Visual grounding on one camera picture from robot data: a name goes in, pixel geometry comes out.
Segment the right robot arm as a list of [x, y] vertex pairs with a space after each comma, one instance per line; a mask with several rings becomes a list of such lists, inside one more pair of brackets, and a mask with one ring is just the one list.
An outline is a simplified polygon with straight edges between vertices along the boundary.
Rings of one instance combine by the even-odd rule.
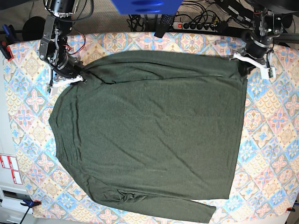
[[71, 53], [68, 34], [75, 29], [74, 23], [80, 18], [72, 19], [77, 12], [79, 0], [44, 0], [47, 15], [43, 35], [39, 45], [39, 58], [50, 66], [50, 82], [47, 92], [56, 94], [61, 86], [85, 82], [81, 73], [83, 62], [74, 55], [84, 46]]

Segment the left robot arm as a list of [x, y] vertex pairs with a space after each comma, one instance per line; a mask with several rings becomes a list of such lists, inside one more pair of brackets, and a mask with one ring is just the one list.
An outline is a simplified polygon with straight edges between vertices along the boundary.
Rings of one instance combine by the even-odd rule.
[[274, 54], [274, 39], [283, 32], [283, 18], [299, 12], [297, 0], [251, 0], [253, 6], [253, 21], [251, 31], [242, 34], [245, 47], [233, 54], [238, 59], [238, 72], [241, 76], [250, 74], [258, 68], [262, 78], [276, 76], [271, 65]]

